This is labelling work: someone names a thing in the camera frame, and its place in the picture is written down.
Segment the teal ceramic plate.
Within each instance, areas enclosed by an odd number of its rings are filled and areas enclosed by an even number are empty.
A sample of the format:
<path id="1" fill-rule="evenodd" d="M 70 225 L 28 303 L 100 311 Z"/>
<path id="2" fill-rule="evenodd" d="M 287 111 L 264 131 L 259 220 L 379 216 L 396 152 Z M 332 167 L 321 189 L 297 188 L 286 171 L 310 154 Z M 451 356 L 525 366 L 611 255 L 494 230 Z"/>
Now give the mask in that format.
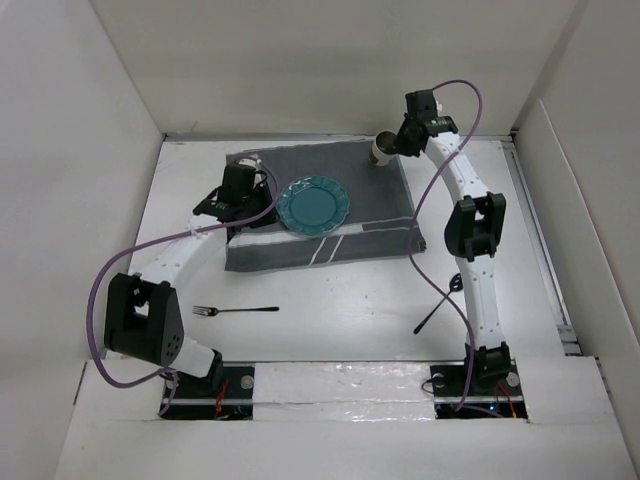
<path id="1" fill-rule="evenodd" d="M 281 190 L 276 210 L 289 231 L 317 237 L 329 234 L 344 223 L 350 211 L 350 198 L 336 180 L 309 175 Z"/>

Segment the silver metal fork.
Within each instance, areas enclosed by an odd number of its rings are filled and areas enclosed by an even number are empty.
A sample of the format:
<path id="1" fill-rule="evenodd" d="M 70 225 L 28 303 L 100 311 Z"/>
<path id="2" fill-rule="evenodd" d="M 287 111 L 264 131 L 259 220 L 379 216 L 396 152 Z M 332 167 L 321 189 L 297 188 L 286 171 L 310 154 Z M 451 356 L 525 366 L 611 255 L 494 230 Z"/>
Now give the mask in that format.
<path id="1" fill-rule="evenodd" d="M 193 306 L 192 313 L 197 316 L 203 317 L 215 317 L 223 313 L 246 313 L 246 312 L 278 312 L 280 308 L 278 306 L 267 307 L 253 307 L 253 308 L 233 308 L 233 309 L 218 309 L 215 307 L 206 306 Z"/>

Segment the dark metal spoon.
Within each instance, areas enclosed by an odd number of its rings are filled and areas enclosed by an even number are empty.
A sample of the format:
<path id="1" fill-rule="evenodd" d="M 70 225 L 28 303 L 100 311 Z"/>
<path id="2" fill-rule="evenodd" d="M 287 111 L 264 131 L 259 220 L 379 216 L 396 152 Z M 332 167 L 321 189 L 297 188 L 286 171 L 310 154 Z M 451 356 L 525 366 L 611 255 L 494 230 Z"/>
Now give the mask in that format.
<path id="1" fill-rule="evenodd" d="M 413 329 L 413 334 L 418 335 L 426 323 L 435 315 L 437 310 L 450 298 L 452 293 L 463 289 L 463 281 L 460 273 L 455 274 L 449 281 L 449 288 L 445 296 L 433 307 L 426 317 Z"/>

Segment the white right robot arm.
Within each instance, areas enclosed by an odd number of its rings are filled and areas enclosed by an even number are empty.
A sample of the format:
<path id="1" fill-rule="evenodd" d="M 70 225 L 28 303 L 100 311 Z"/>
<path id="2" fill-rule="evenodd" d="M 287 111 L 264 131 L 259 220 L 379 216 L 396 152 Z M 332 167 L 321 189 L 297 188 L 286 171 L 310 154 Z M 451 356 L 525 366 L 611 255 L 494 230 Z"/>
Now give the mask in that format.
<path id="1" fill-rule="evenodd" d="M 449 116 L 405 114 L 394 146 L 403 156 L 425 153 L 451 196 L 453 210 L 444 240 L 463 283 L 468 330 L 463 392 L 486 393 L 511 370 L 494 285 L 494 257 L 502 236 L 506 198 L 491 192 L 479 178 Z"/>

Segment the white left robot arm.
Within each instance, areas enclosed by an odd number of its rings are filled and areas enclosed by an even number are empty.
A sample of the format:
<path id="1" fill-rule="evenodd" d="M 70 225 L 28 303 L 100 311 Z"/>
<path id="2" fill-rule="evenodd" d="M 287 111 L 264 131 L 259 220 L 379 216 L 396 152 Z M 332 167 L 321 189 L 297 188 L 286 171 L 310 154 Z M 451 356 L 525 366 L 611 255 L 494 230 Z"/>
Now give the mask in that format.
<path id="1" fill-rule="evenodd" d="M 105 348 L 155 365 L 157 375 L 187 382 L 201 396 L 216 394 L 223 382 L 222 355 L 186 335 L 179 291 L 212 253 L 215 231 L 231 238 L 245 227 L 276 222 L 276 197 L 277 182 L 266 168 L 233 167 L 181 232 L 146 242 L 167 247 L 142 270 L 118 273 L 109 282 Z"/>

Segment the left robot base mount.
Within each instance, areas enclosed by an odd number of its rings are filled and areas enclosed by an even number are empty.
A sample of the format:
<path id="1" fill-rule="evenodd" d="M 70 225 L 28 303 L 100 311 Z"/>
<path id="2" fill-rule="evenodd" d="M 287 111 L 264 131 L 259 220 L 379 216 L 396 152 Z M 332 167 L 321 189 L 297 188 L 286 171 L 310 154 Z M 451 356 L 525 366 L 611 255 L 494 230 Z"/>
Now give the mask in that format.
<path id="1" fill-rule="evenodd" d="M 159 416 L 164 420 L 247 421 L 253 419 L 254 363 L 227 363 L 209 382 L 184 373 L 166 375 Z"/>

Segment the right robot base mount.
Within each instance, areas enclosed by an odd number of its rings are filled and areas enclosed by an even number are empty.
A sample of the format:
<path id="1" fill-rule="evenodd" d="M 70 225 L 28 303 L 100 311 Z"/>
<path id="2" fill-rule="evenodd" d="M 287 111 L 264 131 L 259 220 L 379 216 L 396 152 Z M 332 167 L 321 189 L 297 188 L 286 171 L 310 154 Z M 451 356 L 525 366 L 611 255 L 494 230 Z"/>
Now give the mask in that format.
<path id="1" fill-rule="evenodd" d="M 434 400 L 437 420 L 449 419 L 527 419 L 528 413 L 517 365 L 508 374 L 487 386 L 471 383 L 464 405 L 456 411 L 465 387 L 467 368 L 460 362 L 429 366 L 421 390 Z"/>

